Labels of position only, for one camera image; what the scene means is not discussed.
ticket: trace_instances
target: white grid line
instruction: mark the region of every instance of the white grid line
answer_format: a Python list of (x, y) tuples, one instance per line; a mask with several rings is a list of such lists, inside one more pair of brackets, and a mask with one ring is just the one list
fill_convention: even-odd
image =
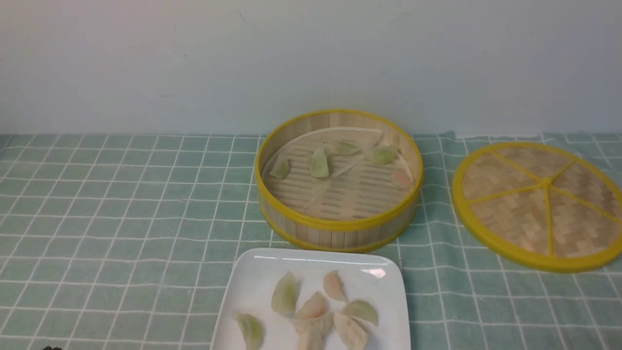
[[(424, 195), (423, 193), (419, 194), (421, 196), (421, 203), (425, 204), (425, 199), (424, 199)], [(422, 206), (423, 210), (424, 210), (424, 215), (425, 215), (425, 221), (427, 222), (427, 208), (425, 205)], [(427, 227), (427, 231), (428, 231), (428, 236), (430, 238), (430, 242), (432, 241), (432, 233), (430, 231), (430, 226), (428, 225)], [(434, 255), (434, 248), (430, 248), (432, 250), (432, 264), (434, 266), (436, 266), (436, 256)], [(451, 343), (451, 339), (449, 336), (449, 328), (447, 327), (447, 313), (445, 312), (445, 303), (443, 302), (443, 296), (440, 294), (442, 289), (440, 287), (440, 278), (439, 278), (439, 270), (438, 269), (434, 269), (434, 273), (436, 275), (436, 287), (439, 289), (439, 302), (440, 302), (440, 311), (441, 311), (441, 315), (443, 316), (443, 325), (445, 326), (445, 340), (447, 342), (447, 348), (449, 350), (451, 350), (452, 348), (452, 343)]]
[[(443, 141), (439, 138), (439, 146), (440, 146), (440, 150), (441, 153), (443, 151)], [(468, 154), (468, 149), (467, 149), (467, 144), (464, 144), (465, 147), (465, 152)], [(447, 165), (445, 164), (445, 157), (443, 156), (443, 168), (445, 168), (445, 170), (447, 170)], [(452, 196), (451, 191), (447, 191), (447, 194), (449, 195), (449, 197)], [(462, 243), (462, 236), (460, 235), (460, 226), (458, 225), (458, 216), (456, 215), (456, 212), (453, 208), (453, 206), (450, 206), (452, 208), (452, 214), (453, 214), (453, 223), (456, 226), (456, 234), (458, 235), (458, 239), (460, 240), (460, 246), (462, 249), (462, 259), (464, 259), (465, 262), (465, 267), (466, 267), (466, 275), (468, 276), (468, 282), (469, 285), (471, 287), (471, 292), (473, 293), (473, 302), (475, 304), (475, 311), (477, 312), (477, 319), (478, 321), (481, 323), (481, 311), (480, 311), (480, 304), (477, 301), (477, 297), (475, 297), (475, 287), (473, 286), (473, 279), (471, 278), (471, 271), (469, 271), (469, 267), (468, 267), (468, 260), (467, 260), (467, 253), (465, 252), (464, 249), (464, 244)], [(484, 331), (484, 327), (481, 327), (481, 337), (484, 340), (484, 347), (485, 349), (488, 349), (488, 340), (486, 339), (486, 332)]]

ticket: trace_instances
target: translucent dumpling wrapper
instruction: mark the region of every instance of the translucent dumpling wrapper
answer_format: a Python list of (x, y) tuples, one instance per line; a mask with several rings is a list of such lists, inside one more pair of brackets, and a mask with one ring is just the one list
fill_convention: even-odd
[(272, 310), (279, 315), (292, 317), (296, 309), (299, 291), (300, 285), (296, 277), (288, 271), (274, 287)]
[(385, 165), (393, 162), (393, 159), (397, 157), (397, 147), (393, 145), (372, 147), (364, 150), (363, 154), (370, 163)]
[(316, 318), (328, 311), (328, 301), (316, 291), (296, 313), (296, 318)]
[(378, 312), (365, 300), (349, 302), (341, 313), (347, 316), (364, 319), (378, 326)]
[(391, 173), (391, 182), (393, 186), (401, 189), (409, 189), (412, 187), (411, 180), (403, 170), (394, 170)]
[(341, 342), (348, 350), (363, 350), (367, 344), (367, 331), (351, 316), (335, 313), (335, 328)]
[(236, 313), (234, 318), (242, 332), (246, 350), (258, 350), (264, 340), (261, 322), (255, 316), (247, 313)]
[(285, 179), (289, 174), (289, 161), (284, 154), (279, 154), (274, 161), (274, 165), (272, 165), (272, 170), (270, 170), (270, 176), (276, 177), (277, 179)]
[(343, 287), (341, 285), (341, 280), (339, 279), (339, 275), (337, 275), (337, 271), (331, 271), (324, 276), (324, 292), (328, 295), (329, 298), (338, 300), (338, 301), (348, 301), (346, 295), (343, 292)]
[(322, 350), (324, 337), (315, 329), (310, 329), (298, 337), (296, 350)]
[(339, 141), (337, 145), (335, 145), (335, 152), (342, 156), (351, 156), (359, 151), (359, 148), (352, 143)]
[(303, 335), (310, 330), (316, 331), (321, 337), (326, 336), (333, 329), (333, 313), (325, 313), (311, 319), (292, 318), (289, 322), (294, 326), (296, 333)]
[(324, 147), (318, 147), (311, 154), (309, 172), (313, 177), (328, 177), (328, 158), (326, 158)]

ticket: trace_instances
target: green dumpling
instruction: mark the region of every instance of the green dumpling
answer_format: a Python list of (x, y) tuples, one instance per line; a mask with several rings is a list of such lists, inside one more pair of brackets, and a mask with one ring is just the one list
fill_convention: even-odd
[(318, 147), (311, 154), (309, 171), (313, 177), (328, 177), (328, 159), (326, 158), (324, 147)]

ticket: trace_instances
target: square white plate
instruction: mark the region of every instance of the square white plate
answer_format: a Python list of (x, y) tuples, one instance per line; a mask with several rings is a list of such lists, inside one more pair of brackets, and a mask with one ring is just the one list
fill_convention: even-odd
[[(325, 295), (322, 281), (332, 270), (338, 271), (348, 300), (366, 300), (378, 311), (378, 327), (361, 322), (369, 333), (365, 349), (410, 350), (404, 281), (395, 263), (375, 255), (275, 248), (248, 250), (235, 263), (210, 349), (245, 348), (242, 334), (233, 320), (235, 311), (250, 313), (262, 321), (264, 342), (261, 349), (295, 349), (297, 333), (287, 319), (271, 308), (274, 287), (287, 271), (291, 271), (300, 281), (298, 310), (316, 291)], [(345, 306), (345, 303), (329, 300), (332, 311)], [(326, 338), (324, 350), (345, 348), (336, 332)]]

